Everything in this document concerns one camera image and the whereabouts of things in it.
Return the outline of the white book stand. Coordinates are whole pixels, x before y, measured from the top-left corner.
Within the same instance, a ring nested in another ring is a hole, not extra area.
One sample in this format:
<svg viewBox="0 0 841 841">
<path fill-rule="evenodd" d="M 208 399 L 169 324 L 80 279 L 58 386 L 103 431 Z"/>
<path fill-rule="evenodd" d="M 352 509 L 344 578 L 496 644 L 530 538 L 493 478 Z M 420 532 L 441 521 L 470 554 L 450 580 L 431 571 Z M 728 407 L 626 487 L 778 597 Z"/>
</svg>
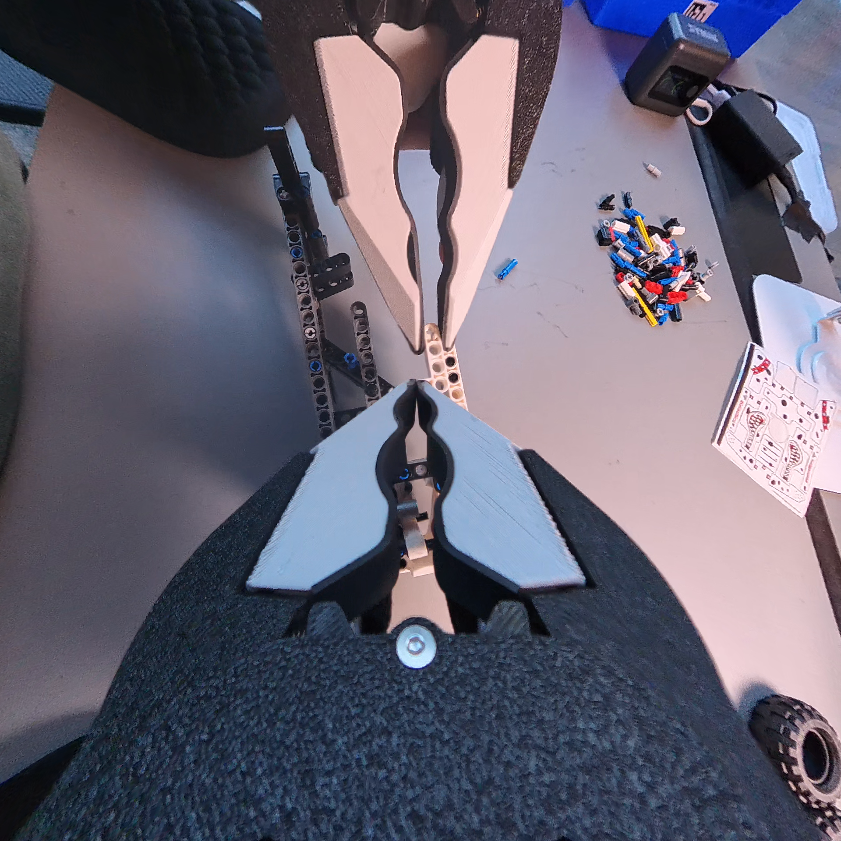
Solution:
<svg viewBox="0 0 841 841">
<path fill-rule="evenodd" d="M 753 299 L 762 347 L 805 380 L 839 396 L 839 302 L 770 275 L 754 279 Z"/>
</svg>

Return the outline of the black power adapter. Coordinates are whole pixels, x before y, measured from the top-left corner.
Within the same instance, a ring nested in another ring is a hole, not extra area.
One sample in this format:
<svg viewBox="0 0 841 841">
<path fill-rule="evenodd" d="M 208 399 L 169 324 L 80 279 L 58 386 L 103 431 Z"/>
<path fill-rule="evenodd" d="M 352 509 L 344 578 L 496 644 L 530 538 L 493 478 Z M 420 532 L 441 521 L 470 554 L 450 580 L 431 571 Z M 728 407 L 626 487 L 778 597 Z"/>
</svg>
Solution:
<svg viewBox="0 0 841 841">
<path fill-rule="evenodd" d="M 737 93 L 714 110 L 706 131 L 746 187 L 784 170 L 803 152 L 768 102 L 753 90 Z"/>
</svg>

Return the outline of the black knit cap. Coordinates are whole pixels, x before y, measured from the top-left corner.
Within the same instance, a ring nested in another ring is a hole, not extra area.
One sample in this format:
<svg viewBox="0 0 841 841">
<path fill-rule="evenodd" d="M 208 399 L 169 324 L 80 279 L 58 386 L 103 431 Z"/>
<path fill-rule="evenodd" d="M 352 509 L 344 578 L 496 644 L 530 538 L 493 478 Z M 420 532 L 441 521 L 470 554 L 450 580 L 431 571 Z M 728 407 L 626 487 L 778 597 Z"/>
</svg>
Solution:
<svg viewBox="0 0 841 841">
<path fill-rule="evenodd" d="M 2 1 L 2 51 L 179 149 L 237 158 L 292 117 L 261 21 L 228 1 Z"/>
</svg>

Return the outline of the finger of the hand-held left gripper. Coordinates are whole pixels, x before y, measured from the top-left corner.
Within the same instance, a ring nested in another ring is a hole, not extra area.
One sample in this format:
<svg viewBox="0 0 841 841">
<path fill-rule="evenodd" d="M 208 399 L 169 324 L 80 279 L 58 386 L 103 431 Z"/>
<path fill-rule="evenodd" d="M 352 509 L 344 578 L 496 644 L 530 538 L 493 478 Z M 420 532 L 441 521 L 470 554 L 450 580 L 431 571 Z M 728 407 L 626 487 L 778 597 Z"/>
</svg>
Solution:
<svg viewBox="0 0 841 841">
<path fill-rule="evenodd" d="M 453 346 L 509 207 L 510 150 L 519 41 L 481 35 L 443 81 L 443 117 L 455 153 L 454 197 L 443 220 L 452 266 L 444 275 L 439 326 Z"/>
<path fill-rule="evenodd" d="M 402 77 L 371 39 L 314 42 L 341 179 L 337 204 L 399 329 L 424 348 L 423 299 L 415 223 L 396 175 L 406 115 Z"/>
</svg>

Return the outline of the grey desk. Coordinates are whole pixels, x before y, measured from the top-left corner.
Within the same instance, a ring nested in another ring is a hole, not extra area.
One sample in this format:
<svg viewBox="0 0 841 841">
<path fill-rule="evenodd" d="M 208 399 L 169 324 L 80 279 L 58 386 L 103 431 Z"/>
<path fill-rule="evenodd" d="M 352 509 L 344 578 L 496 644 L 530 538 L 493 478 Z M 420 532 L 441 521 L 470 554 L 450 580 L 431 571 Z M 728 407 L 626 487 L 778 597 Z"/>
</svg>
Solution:
<svg viewBox="0 0 841 841">
<path fill-rule="evenodd" d="M 245 499 L 314 441 L 291 305 L 275 300 L 279 222 L 258 186 L 260 154 L 198 157 L 80 99 L 56 105 L 24 222 L 22 404 L 2 471 L 2 767 L 11 773 L 93 720 L 144 608 L 199 527 Z M 565 779 L 595 787 L 631 767 L 665 771 L 701 748 L 724 770 L 770 777 L 723 699 L 695 628 L 637 546 L 548 465 L 541 487 L 583 549 L 595 590 L 541 596 L 548 643 L 468 635 L 431 678 L 359 643 L 342 660 L 320 639 L 289 646 L 272 602 L 235 599 L 242 632 L 199 604 L 246 558 L 250 499 L 188 562 L 152 611 L 120 674 L 116 721 L 152 701 L 158 733 L 222 700 L 221 758 L 194 763 L 197 738 L 161 742 L 148 797 L 472 786 Z"/>
</svg>

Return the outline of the pile of small toy bricks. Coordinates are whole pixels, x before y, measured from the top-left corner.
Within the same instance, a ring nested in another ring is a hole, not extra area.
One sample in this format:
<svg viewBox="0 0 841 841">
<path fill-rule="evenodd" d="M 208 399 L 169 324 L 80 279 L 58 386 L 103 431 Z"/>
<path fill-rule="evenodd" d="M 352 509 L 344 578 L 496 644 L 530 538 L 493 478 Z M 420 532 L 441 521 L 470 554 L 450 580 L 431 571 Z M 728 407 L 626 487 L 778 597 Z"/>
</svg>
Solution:
<svg viewBox="0 0 841 841">
<path fill-rule="evenodd" d="M 707 283 L 717 263 L 700 265 L 696 247 L 681 242 L 686 227 L 677 217 L 649 221 L 629 191 L 604 196 L 596 208 L 595 244 L 630 314 L 657 328 L 681 323 L 688 303 L 711 301 Z"/>
</svg>

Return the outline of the sticker sheet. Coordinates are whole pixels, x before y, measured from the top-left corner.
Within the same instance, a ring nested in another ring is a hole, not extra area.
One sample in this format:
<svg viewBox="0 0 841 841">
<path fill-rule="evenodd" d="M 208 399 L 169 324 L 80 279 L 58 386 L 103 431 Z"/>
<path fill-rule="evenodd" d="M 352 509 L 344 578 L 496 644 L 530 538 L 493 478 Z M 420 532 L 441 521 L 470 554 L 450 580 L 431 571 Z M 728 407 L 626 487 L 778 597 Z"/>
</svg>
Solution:
<svg viewBox="0 0 841 841">
<path fill-rule="evenodd" d="M 803 518 L 827 468 L 837 402 L 749 342 L 711 443 L 788 510 Z"/>
</svg>

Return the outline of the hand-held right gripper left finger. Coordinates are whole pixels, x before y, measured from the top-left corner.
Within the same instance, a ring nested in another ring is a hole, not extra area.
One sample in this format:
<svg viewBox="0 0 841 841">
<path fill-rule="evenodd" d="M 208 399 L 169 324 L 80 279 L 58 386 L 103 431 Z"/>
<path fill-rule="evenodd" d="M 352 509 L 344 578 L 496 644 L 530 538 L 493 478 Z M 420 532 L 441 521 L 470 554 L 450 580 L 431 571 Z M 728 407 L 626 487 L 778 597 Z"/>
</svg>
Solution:
<svg viewBox="0 0 841 841">
<path fill-rule="evenodd" d="M 389 593 L 400 570 L 394 484 L 417 382 L 400 384 L 312 452 L 247 579 L 250 592 Z"/>
</svg>

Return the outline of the white paper sheet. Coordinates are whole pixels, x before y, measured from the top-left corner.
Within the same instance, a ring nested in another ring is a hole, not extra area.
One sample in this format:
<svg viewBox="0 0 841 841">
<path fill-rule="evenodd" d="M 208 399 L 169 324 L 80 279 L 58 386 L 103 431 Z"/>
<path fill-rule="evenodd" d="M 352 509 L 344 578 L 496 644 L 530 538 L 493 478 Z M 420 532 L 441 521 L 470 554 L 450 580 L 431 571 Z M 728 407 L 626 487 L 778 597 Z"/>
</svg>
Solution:
<svg viewBox="0 0 841 841">
<path fill-rule="evenodd" d="M 829 234 L 836 230 L 837 215 L 823 166 L 821 146 L 813 121 L 781 100 L 776 102 L 776 116 L 802 148 L 791 162 L 795 180 L 810 203 L 815 222 Z"/>
</svg>

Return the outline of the toy truck chassis model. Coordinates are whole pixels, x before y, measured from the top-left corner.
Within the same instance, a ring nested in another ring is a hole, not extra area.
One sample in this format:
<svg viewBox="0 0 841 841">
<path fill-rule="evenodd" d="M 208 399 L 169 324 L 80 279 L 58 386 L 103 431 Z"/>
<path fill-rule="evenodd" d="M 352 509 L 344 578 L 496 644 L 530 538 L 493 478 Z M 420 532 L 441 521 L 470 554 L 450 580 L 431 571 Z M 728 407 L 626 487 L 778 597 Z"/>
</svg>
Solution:
<svg viewBox="0 0 841 841">
<path fill-rule="evenodd" d="M 283 212 L 283 221 L 285 222 L 287 230 L 290 256 L 292 258 L 291 280 L 295 290 L 296 303 L 299 310 L 300 327 L 303 334 L 304 350 L 307 358 L 308 378 L 312 390 L 314 409 L 317 416 L 318 432 L 320 434 L 320 440 L 315 447 L 313 447 L 309 452 L 301 454 L 295 461 L 290 462 L 289 466 L 283 470 L 283 478 L 289 480 L 292 488 L 289 500 L 284 505 L 282 511 L 283 514 L 293 497 L 295 489 L 297 489 L 300 480 L 303 478 L 306 469 L 312 461 L 311 452 L 322 441 L 331 437 L 336 431 L 343 427 L 337 426 L 336 416 L 334 414 L 334 399 L 331 391 L 331 373 L 328 369 L 332 359 L 328 354 L 325 354 L 325 330 L 320 307 L 324 295 L 322 294 L 318 283 L 325 284 L 328 289 L 334 292 L 336 290 L 335 287 L 337 280 L 345 279 L 347 272 L 346 262 L 338 261 L 336 258 L 329 258 L 323 239 L 321 237 L 316 237 L 316 234 L 319 234 L 320 231 L 318 229 L 318 218 L 314 212 L 314 206 L 310 195 L 309 177 L 307 175 L 302 176 L 299 172 L 296 161 L 293 157 L 289 137 L 285 129 L 280 127 L 267 129 L 266 135 L 268 138 L 268 148 L 271 153 L 272 160 L 278 170 L 278 173 L 273 177 L 274 187 L 278 196 L 279 205 L 281 206 L 281 210 Z M 363 391 L 363 396 L 366 398 L 367 404 L 359 413 L 350 418 L 345 425 L 363 413 L 364 410 L 384 398 L 394 389 L 392 388 L 383 392 L 380 388 L 378 373 L 373 361 L 373 353 L 368 342 L 367 310 L 365 310 L 361 303 L 357 302 L 352 307 L 352 314 L 354 316 L 355 335 L 358 339 L 363 339 L 363 343 L 357 344 L 355 361 L 357 377 L 359 378 L 359 386 Z M 411 473 L 408 467 L 407 459 L 405 468 L 399 474 L 399 479 L 394 486 L 396 484 L 405 483 L 405 481 L 410 479 L 410 477 Z M 394 494 L 397 504 L 397 520 L 399 535 L 401 537 L 400 552 L 402 559 L 402 548 L 408 547 L 408 544 L 404 537 L 402 526 L 399 523 L 400 511 L 395 489 Z M 254 570 L 257 561 L 258 559 L 256 560 L 252 571 Z M 379 601 L 384 597 L 384 594 L 388 594 L 279 593 L 274 591 L 258 591 L 252 593 L 297 595 L 300 597 L 308 597 L 315 601 L 337 601 L 342 603 L 349 603 L 352 601 Z"/>
</svg>

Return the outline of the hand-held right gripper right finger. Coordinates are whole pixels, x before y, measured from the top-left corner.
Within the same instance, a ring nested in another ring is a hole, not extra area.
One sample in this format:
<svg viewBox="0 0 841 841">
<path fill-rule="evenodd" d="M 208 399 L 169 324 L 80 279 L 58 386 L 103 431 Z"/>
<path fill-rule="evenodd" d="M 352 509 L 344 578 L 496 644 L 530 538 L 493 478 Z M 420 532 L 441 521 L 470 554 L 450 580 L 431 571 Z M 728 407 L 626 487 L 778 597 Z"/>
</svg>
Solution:
<svg viewBox="0 0 841 841">
<path fill-rule="evenodd" d="M 520 448 L 426 382 L 419 419 L 439 491 L 439 546 L 513 593 L 585 585 Z"/>
</svg>

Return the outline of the black toy tyre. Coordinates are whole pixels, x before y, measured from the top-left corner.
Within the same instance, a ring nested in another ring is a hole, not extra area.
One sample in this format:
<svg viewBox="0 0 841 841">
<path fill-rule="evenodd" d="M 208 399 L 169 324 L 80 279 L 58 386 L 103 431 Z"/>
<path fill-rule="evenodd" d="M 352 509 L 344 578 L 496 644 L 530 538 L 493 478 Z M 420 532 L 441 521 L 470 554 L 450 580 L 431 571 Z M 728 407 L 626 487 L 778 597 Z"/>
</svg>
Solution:
<svg viewBox="0 0 841 841">
<path fill-rule="evenodd" d="M 840 740 L 816 709 L 772 695 L 753 708 L 749 728 L 774 769 L 826 839 L 840 839 Z"/>
</svg>

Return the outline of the blue storage bin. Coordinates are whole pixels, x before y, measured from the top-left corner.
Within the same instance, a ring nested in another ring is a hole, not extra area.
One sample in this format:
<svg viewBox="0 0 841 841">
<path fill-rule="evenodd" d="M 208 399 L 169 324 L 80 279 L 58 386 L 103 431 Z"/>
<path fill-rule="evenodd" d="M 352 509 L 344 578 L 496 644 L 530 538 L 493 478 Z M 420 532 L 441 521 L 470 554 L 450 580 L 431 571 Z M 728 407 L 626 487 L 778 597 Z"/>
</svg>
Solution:
<svg viewBox="0 0 841 841">
<path fill-rule="evenodd" d="M 583 1 L 595 26 L 650 36 L 668 14 L 683 14 L 719 29 L 732 57 L 741 57 L 798 5 L 797 1 Z"/>
</svg>

